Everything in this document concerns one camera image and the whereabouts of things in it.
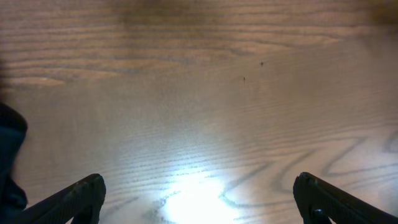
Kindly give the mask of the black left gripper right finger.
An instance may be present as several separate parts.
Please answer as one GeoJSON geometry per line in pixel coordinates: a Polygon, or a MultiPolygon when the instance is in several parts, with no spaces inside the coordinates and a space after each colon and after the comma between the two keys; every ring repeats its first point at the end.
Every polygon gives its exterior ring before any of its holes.
{"type": "Polygon", "coordinates": [[[296,177],[293,195],[304,224],[397,223],[397,217],[308,172],[302,172],[296,177]]]}

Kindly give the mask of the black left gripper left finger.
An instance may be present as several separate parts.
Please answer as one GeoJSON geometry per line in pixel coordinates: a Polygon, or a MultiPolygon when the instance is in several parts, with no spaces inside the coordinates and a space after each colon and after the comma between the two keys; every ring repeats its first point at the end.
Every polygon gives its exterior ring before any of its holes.
{"type": "Polygon", "coordinates": [[[12,219],[15,224],[97,224],[106,186],[99,174],[91,174],[12,219]]]}

